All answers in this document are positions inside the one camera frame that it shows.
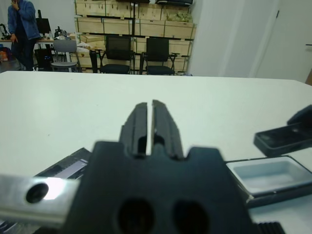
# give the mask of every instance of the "gray chair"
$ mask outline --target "gray chair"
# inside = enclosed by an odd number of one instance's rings
[[[55,40],[53,47],[56,50],[57,61],[51,63],[52,70],[57,69],[69,69],[72,68],[76,72],[81,72],[81,66],[77,54],[77,44],[75,40]],[[62,62],[59,61],[59,52],[63,53],[75,53],[77,57],[77,62]]]

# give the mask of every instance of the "stacked wooden boxes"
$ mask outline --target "stacked wooden boxes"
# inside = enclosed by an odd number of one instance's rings
[[[167,16],[178,12],[188,13],[188,7],[163,6],[158,4],[137,4],[116,0],[92,1],[76,0],[76,31],[80,42],[105,50],[105,35],[131,36],[132,49],[136,52],[136,70],[139,69],[139,55],[146,52],[148,37],[170,39],[170,53],[179,53],[175,62],[176,72],[186,72],[196,25],[193,23],[167,21]],[[82,67],[91,68],[91,60],[86,53],[80,53]],[[124,61],[103,61],[129,64]],[[171,62],[164,63],[171,67]]]

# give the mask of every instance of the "bolt hole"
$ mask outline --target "bolt hole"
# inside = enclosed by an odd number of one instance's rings
[[[181,234],[205,234],[209,228],[206,212],[192,201],[179,201],[175,205],[174,222]]]
[[[47,184],[37,184],[28,190],[26,201],[29,203],[40,202],[48,193],[49,186]]]
[[[123,204],[118,215],[124,234],[147,234],[154,225],[154,212],[143,199],[131,199]]]

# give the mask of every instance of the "metal plate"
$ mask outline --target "metal plate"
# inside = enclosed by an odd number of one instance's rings
[[[28,202],[27,193],[39,184],[48,187],[47,194],[39,202]],[[78,180],[1,175],[0,218],[60,227],[65,222],[78,186]]]

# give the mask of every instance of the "office chair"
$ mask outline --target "office chair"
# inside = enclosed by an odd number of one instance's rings
[[[129,74],[131,61],[133,60],[133,69],[135,69],[135,54],[131,51],[131,38],[130,37],[119,37],[119,36],[107,36],[106,37],[106,50],[101,56],[98,51],[101,64],[101,73],[114,73],[114,74]],[[103,66],[103,59],[106,55],[107,59],[130,61],[130,65],[121,64],[106,64]]]
[[[53,47],[56,50],[57,61],[51,63],[52,70],[54,71],[55,68],[58,69],[75,69],[76,72],[81,72],[81,66],[77,54],[77,44],[75,40],[55,40],[53,43]],[[75,53],[77,57],[77,62],[60,62],[59,61],[59,52],[66,53]]]
[[[165,38],[148,38],[146,45],[146,71],[148,75],[174,75],[175,60],[178,53],[169,55],[169,39]],[[167,66],[149,66],[148,62],[167,62],[168,59],[172,62],[172,67]]]

